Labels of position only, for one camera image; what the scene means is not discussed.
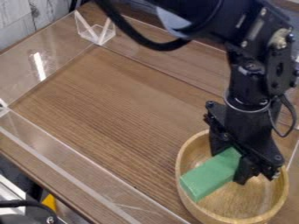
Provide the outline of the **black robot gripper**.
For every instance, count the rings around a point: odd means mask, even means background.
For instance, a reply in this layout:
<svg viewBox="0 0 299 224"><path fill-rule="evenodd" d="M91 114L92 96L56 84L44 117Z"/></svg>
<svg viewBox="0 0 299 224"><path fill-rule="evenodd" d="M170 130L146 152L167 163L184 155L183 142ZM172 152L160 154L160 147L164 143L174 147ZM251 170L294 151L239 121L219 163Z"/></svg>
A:
<svg viewBox="0 0 299 224"><path fill-rule="evenodd" d="M216 156L230 147L242 155L232 181L244 185L259 175L272 181L286 161L272 138L282 103L274 101L258 112L242 112L228 105L207 101L206 109L211 155Z"/></svg>

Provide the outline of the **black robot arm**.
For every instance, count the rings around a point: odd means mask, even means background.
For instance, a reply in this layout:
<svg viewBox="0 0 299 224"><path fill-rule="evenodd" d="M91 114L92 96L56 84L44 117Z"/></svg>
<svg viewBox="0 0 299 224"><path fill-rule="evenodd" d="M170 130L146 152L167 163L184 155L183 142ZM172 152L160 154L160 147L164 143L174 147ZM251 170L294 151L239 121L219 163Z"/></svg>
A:
<svg viewBox="0 0 299 224"><path fill-rule="evenodd" d="M272 135L282 108L296 116L286 97L296 86L288 16L268 0L147 0L167 31L183 39L210 39L227 50L230 82L224 102L206 102L214 155L232 146L240 153L234 181L246 184L280 174L284 157Z"/></svg>

